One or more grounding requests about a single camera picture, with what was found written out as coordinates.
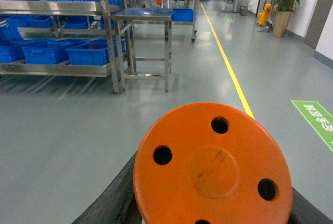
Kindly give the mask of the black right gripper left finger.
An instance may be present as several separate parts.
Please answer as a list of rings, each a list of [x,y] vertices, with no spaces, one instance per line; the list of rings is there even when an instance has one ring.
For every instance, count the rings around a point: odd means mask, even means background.
[[[74,223],[142,223],[134,195],[133,170],[136,154],[102,194]]]

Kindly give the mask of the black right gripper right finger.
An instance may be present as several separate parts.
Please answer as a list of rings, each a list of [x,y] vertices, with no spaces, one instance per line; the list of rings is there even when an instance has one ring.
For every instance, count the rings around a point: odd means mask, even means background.
[[[312,205],[295,188],[292,188],[292,209],[287,223],[329,223],[332,219]]]

